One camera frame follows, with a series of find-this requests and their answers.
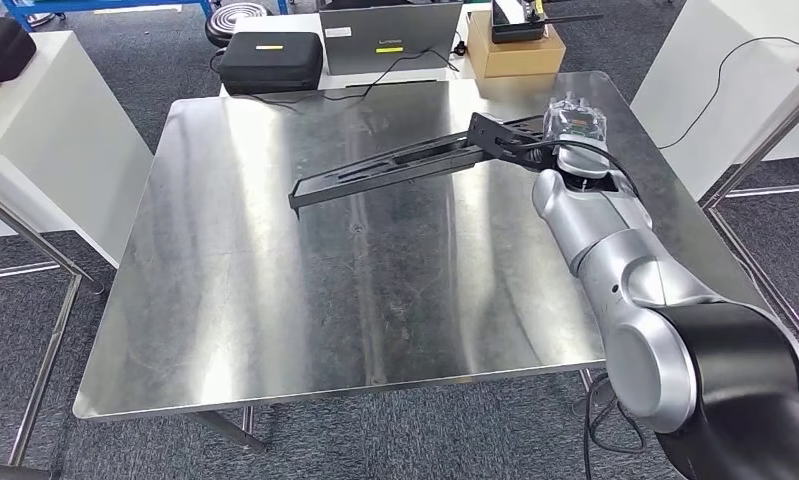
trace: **cardboard box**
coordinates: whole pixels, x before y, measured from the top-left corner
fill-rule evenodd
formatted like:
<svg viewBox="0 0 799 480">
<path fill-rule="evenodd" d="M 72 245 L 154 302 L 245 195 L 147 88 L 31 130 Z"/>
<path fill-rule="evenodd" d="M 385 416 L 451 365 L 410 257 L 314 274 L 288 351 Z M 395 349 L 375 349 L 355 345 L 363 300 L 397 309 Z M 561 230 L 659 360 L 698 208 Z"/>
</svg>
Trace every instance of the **cardboard box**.
<svg viewBox="0 0 799 480">
<path fill-rule="evenodd" d="M 552 25 L 547 38 L 498 45 L 490 40 L 490 11 L 473 12 L 468 26 L 467 49 L 476 78 L 557 73 L 567 50 Z"/>
</svg>

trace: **power cord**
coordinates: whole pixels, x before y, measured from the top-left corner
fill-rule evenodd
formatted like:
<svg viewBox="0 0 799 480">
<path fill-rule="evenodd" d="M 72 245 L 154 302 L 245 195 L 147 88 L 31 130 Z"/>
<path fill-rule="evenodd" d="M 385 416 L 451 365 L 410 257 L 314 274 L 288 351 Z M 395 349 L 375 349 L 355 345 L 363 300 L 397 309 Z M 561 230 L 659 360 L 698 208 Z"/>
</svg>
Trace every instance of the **power cord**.
<svg viewBox="0 0 799 480">
<path fill-rule="evenodd" d="M 615 453 L 624 453 L 627 455 L 637 455 L 646 451 L 646 437 L 643 434 L 643 431 L 638 427 L 637 423 L 634 419 L 629 416 L 628 413 L 623 409 L 623 406 L 620 404 L 620 401 L 617 399 L 617 396 L 611 399 L 607 405 L 599 412 L 599 415 L 596 416 L 595 419 L 591 419 L 591 406 L 593 405 L 593 397 L 596 395 L 597 390 L 600 387 L 608 383 L 610 380 L 608 379 L 607 373 L 601 373 L 594 378 L 593 382 L 590 384 L 590 387 L 587 391 L 587 397 L 585 398 L 585 418 L 584 418 L 584 429 L 582 432 L 582 450 L 584 453 L 584 463 L 585 463 L 585 479 L 586 480 L 593 480 L 593 473 L 591 472 L 590 468 L 590 441 L 592 440 L 593 443 L 596 444 L 597 447 L 608 450 L 609 452 Z M 601 440 L 599 440 L 597 436 L 597 431 L 599 427 L 602 425 L 608 415 L 611 413 L 611 410 L 616 408 L 620 411 L 620 414 L 626 420 L 626 422 L 632 427 L 635 434 L 638 436 L 638 446 L 637 447 L 624 447 L 619 445 L 609 445 Z"/>
<path fill-rule="evenodd" d="M 210 68 L 211 71 L 214 72 L 217 75 L 219 75 L 219 70 L 217 70 L 216 67 L 214 67 L 213 60 L 214 60 L 214 58 L 221 57 L 223 54 L 225 54 L 226 50 L 227 50 L 226 47 L 220 48 L 219 50 L 215 51 L 214 54 L 211 55 L 211 58 L 208 60 L 208 68 Z"/>
<path fill-rule="evenodd" d="M 598 155 L 605 157 L 611 163 L 611 165 L 614 165 L 617 168 L 617 170 L 619 170 L 620 173 L 622 173 L 623 176 L 626 177 L 626 180 L 629 181 L 629 185 L 632 187 L 632 193 L 636 197 L 640 197 L 640 193 L 638 192 L 637 186 L 635 185 L 635 181 L 632 180 L 632 176 L 629 175 L 629 172 L 626 171 L 625 167 L 623 167 L 623 164 L 620 163 L 620 161 L 617 160 L 617 158 L 614 155 L 611 155 L 609 152 L 606 152 L 605 150 L 595 145 L 591 145 L 585 142 L 578 142 L 575 140 L 541 140 L 539 142 L 527 143 L 525 145 L 518 145 L 516 146 L 515 150 L 524 151 L 524 150 L 534 150 L 544 147 L 556 147 L 556 146 L 584 148 L 585 150 L 589 150 L 591 152 L 594 152 Z"/>
<path fill-rule="evenodd" d="M 224 48 L 217 50 L 216 53 L 214 53 L 214 55 L 211 57 L 210 61 L 208 62 L 208 67 L 211 70 L 213 70 L 214 72 L 216 72 L 217 74 L 219 74 L 219 71 L 217 71 L 217 69 L 215 69 L 213 67 L 213 59 L 218 57 L 218 56 L 220 56 L 220 55 L 222 55 L 222 54 L 224 54 L 224 53 L 225 53 L 225 49 Z M 263 97 L 261 97 L 259 95 L 256 95 L 256 94 L 232 95 L 232 96 L 233 97 L 237 97 L 237 98 L 249 98 L 249 99 L 252 99 L 252 100 L 257 100 L 257 101 L 259 101 L 261 103 L 265 103 L 267 105 L 277 105 L 277 106 L 295 105 L 295 104 L 297 104 L 297 103 L 299 103 L 299 102 L 301 102 L 303 100 L 307 100 L 309 98 L 314 98 L 314 97 L 322 97 L 325 100 L 329 100 L 329 101 L 332 101 L 332 102 L 338 102 L 340 100 L 348 100 L 350 98 L 364 99 L 364 98 L 366 98 L 367 95 L 369 95 L 369 93 L 373 89 L 373 87 L 375 87 L 378 84 L 378 82 L 383 80 L 384 77 L 387 76 L 387 74 L 390 73 L 393 70 L 393 68 L 395 68 L 396 65 L 399 62 L 402 62 L 404 60 L 416 60 L 417 58 L 420 58 L 420 57 L 422 57 L 423 55 L 425 55 L 427 53 L 433 53 L 433 54 L 437 55 L 437 57 L 440 58 L 441 60 L 443 60 L 443 62 L 446 64 L 446 66 L 450 70 L 452 70 L 454 72 L 459 71 L 458 67 L 456 67 L 455 65 L 452 65 L 452 63 L 449 61 L 448 58 L 445 58 L 443 55 L 438 53 L 436 50 L 432 50 L 431 48 L 427 48 L 427 49 L 425 49 L 425 50 L 423 50 L 420 53 L 417 53 L 415 55 L 399 57 L 396 60 L 394 60 L 393 63 L 391 63 L 390 66 L 387 67 L 387 70 L 385 70 L 384 73 L 382 73 L 374 82 L 372 82 L 369 85 L 367 85 L 367 88 L 363 91 L 363 93 L 357 93 L 357 94 L 353 94 L 353 95 L 344 95 L 342 97 L 329 97 L 323 92 L 314 92 L 311 95 L 305 95 L 304 97 L 297 98 L 296 100 L 267 100 L 267 99 L 265 99 L 265 98 L 263 98 Z"/>
<path fill-rule="evenodd" d="M 679 142 L 681 142 L 688 135 L 688 133 L 690 133 L 690 131 L 693 128 L 693 126 L 696 125 L 696 123 L 702 118 L 702 115 L 705 114 L 705 111 L 708 110 L 708 107 L 711 106 L 711 104 L 714 102 L 714 99 L 717 98 L 717 92 L 720 91 L 720 82 L 723 79 L 723 66 L 726 64 L 726 60 L 728 60 L 729 57 L 731 57 L 733 53 L 737 52 L 744 45 L 748 45 L 748 44 L 753 43 L 753 42 L 758 42 L 760 40 L 782 40 L 782 41 L 785 41 L 785 42 L 792 43 L 792 44 L 794 44 L 794 45 L 799 47 L 799 42 L 796 41 L 796 40 L 793 40 L 793 39 L 788 38 L 788 37 L 782 37 L 782 36 L 779 36 L 779 35 L 772 35 L 772 36 L 766 36 L 766 37 L 751 38 L 751 39 L 739 44 L 735 48 L 733 48 L 729 53 L 726 54 L 725 57 L 723 57 L 723 60 L 720 62 L 720 67 L 717 69 L 717 86 L 714 88 L 714 93 L 711 95 L 711 98 L 708 99 L 708 102 L 706 102 L 705 106 L 702 107 L 702 110 L 699 111 L 699 115 L 697 115 L 696 118 L 694 118 L 693 121 L 690 123 L 690 125 L 688 125 L 688 128 L 685 129 L 685 133 L 683 133 L 681 137 L 677 138 L 676 141 L 674 141 L 673 143 L 669 143 L 667 145 L 664 145 L 663 147 L 658 147 L 659 150 L 664 150 L 665 148 L 670 148 L 672 146 L 677 145 Z"/>
</svg>

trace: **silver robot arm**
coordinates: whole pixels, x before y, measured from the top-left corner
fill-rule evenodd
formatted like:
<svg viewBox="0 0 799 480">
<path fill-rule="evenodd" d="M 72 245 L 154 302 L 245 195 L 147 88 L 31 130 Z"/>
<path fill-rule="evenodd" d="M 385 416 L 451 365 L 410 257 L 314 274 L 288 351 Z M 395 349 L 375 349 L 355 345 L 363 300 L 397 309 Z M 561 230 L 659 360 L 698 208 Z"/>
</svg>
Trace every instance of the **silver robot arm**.
<svg viewBox="0 0 799 480">
<path fill-rule="evenodd" d="M 550 107 L 544 137 L 570 131 L 554 118 L 573 111 L 594 118 L 601 140 L 592 143 L 605 149 L 604 117 L 572 99 Z M 583 124 L 576 133 L 591 136 Z M 718 295 L 676 261 L 629 180 L 594 156 L 560 147 L 532 202 L 587 293 L 620 401 L 687 478 L 798 480 L 796 339 L 770 313 Z M 582 189 L 573 175 L 606 176 L 615 188 Z"/>
</svg>

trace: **metal table top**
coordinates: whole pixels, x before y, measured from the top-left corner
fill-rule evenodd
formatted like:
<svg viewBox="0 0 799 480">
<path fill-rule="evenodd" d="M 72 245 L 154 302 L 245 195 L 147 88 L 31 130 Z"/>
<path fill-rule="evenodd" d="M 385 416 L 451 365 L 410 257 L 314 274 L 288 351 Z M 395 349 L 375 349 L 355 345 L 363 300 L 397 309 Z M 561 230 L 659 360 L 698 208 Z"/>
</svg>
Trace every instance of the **metal table top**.
<svg viewBox="0 0 799 480">
<path fill-rule="evenodd" d="M 487 162 L 307 207 L 301 176 L 511 120 L 572 90 L 656 231 L 720 293 L 762 304 L 602 73 L 378 87 L 299 112 L 207 98 L 172 106 L 74 413 L 110 420 L 596 366 L 578 282 L 534 211 L 534 175 Z M 284 94 L 295 98 L 303 93 Z"/>
</svg>

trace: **black bag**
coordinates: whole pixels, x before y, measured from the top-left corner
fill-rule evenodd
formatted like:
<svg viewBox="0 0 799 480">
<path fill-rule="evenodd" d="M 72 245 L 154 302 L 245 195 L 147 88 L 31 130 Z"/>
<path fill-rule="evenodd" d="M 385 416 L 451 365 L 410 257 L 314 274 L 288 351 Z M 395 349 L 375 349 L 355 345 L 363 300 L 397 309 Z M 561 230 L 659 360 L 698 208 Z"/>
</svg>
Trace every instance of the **black bag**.
<svg viewBox="0 0 799 480">
<path fill-rule="evenodd" d="M 312 32 L 236 33 L 217 69 L 229 95 L 316 90 L 322 42 Z"/>
<path fill-rule="evenodd" d="M 28 32 L 11 18 L 0 18 L 0 82 L 18 77 L 37 46 Z"/>
</svg>

